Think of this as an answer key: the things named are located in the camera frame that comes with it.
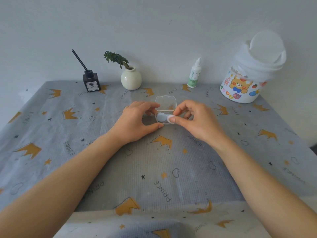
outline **clear plastic box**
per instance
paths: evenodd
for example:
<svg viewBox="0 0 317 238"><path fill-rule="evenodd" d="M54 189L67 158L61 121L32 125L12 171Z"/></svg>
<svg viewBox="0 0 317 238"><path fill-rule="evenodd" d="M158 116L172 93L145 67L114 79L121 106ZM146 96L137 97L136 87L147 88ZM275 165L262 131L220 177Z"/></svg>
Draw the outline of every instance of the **clear plastic box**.
<svg viewBox="0 0 317 238"><path fill-rule="evenodd" d="M155 114L155 119L158 123L164 123L167 124L167 115L173 114L174 110L177 107L176 98L174 96L157 96L155 99L156 103L159 103L161 106L159 108L156 108L158 111Z"/></svg>

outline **yellow star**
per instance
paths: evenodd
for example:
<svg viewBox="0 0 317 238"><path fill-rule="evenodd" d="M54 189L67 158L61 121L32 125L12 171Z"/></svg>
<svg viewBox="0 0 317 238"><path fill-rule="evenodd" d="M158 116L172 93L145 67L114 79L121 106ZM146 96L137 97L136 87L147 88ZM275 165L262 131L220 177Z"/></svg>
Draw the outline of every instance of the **yellow star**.
<svg viewBox="0 0 317 238"><path fill-rule="evenodd" d="M162 176L162 179L165 179L165 178L167 178L167 173L163 173L163 174L161 174L161 176Z"/></svg>
<svg viewBox="0 0 317 238"><path fill-rule="evenodd" d="M46 165L46 164L50 164L51 163L51 160L50 159L48 159L48 160L46 160L45 162L44 162L44 165Z"/></svg>

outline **dropper bottle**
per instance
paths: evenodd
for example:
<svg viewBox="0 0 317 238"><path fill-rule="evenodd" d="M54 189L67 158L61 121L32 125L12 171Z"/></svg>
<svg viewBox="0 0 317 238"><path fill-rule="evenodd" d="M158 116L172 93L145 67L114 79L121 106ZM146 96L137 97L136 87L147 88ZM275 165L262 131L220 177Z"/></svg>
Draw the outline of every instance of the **dropper bottle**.
<svg viewBox="0 0 317 238"><path fill-rule="evenodd" d="M191 73L189 74L189 80L187 83L188 87L190 88L196 87L196 84L200 75L200 71L201 71L200 58L198 58L195 65L192 66Z"/></svg>

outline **white wall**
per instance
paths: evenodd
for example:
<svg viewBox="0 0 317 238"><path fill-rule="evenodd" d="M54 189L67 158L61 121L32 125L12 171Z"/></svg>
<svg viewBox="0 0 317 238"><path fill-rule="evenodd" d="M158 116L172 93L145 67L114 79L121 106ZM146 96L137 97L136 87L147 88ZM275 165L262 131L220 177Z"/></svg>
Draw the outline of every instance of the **white wall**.
<svg viewBox="0 0 317 238"><path fill-rule="evenodd" d="M317 143L317 0L0 0L0 127L47 80L81 79L71 50L101 80L126 57L145 81L220 83L237 47L261 29L281 35L287 63L263 96L308 145Z"/></svg>

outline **container lid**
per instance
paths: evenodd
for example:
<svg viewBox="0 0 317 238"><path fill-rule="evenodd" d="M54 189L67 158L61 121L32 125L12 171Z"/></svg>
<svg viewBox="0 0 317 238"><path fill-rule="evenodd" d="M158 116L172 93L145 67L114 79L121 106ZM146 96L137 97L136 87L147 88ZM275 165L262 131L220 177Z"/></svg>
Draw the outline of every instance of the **container lid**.
<svg viewBox="0 0 317 238"><path fill-rule="evenodd" d="M176 98L174 96L157 96L155 102L161 105L159 108L155 108L160 112L171 112L177 107Z"/></svg>

